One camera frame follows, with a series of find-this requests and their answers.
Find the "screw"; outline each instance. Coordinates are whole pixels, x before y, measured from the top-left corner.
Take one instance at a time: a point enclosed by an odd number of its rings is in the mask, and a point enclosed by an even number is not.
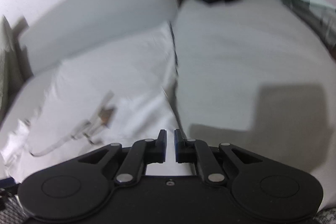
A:
[[[133,180],[133,176],[131,174],[120,174],[117,176],[117,181],[120,183],[127,183]]]
[[[225,177],[222,174],[211,174],[208,176],[208,179],[211,182],[222,182],[223,180],[225,180]]]
[[[172,180],[170,180],[170,181],[167,181],[167,182],[166,182],[166,185],[167,185],[167,186],[174,186],[174,185],[175,185],[175,182],[173,182]]]

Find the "mattress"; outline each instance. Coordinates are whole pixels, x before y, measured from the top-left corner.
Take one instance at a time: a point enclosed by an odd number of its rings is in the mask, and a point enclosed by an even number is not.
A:
[[[15,130],[18,120],[30,119],[42,105],[56,68],[30,78],[17,95],[0,130],[0,149],[6,145],[8,133]],[[0,160],[0,178],[6,177],[3,160]]]
[[[173,27],[187,137],[314,175],[336,205],[336,64],[279,0],[186,0]]]

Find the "white pillow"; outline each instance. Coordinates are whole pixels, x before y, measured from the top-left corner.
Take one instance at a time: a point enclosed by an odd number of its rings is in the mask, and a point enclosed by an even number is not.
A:
[[[29,134],[26,130],[10,134],[11,143],[1,151],[7,172],[22,181],[35,171],[111,142],[130,146],[137,140],[156,138],[161,129],[168,131],[173,148],[177,122],[165,93],[171,94],[175,77],[175,52],[168,23],[64,61]],[[108,128],[94,137],[98,145],[89,145],[85,138],[71,139],[41,157],[30,155],[30,151],[44,154],[41,152],[90,119],[109,91],[115,94],[111,104],[116,112]]]

